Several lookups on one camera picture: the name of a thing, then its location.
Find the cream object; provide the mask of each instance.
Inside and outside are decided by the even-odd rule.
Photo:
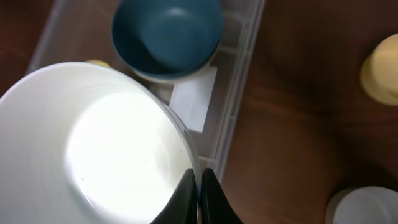
[[[361,85],[374,100],[398,105],[398,34],[383,40],[365,60]]]
[[[133,79],[83,62],[26,76],[0,99],[4,223],[150,223],[198,156]]]

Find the white paper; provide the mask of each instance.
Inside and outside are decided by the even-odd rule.
[[[203,131],[216,74],[217,67],[210,67],[204,74],[174,85],[169,106],[189,130]]]

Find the white bowl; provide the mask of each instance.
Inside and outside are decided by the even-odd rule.
[[[182,122],[111,68],[51,65],[0,99],[3,223],[150,223],[188,168],[200,189]]]

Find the dark wood surface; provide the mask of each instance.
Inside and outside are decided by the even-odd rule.
[[[0,95],[23,75],[48,0],[0,1]],[[347,187],[398,190],[398,108],[359,68],[398,32],[395,0],[267,0],[223,188],[245,223],[324,223]]]

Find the plastic bin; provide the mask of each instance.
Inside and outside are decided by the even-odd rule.
[[[264,0],[222,0],[224,34],[212,65],[218,67],[202,133],[192,132],[201,168],[222,180]],[[173,85],[137,77],[113,49],[111,23],[118,0],[55,1],[27,73],[60,62],[103,60],[141,82],[165,103]]]

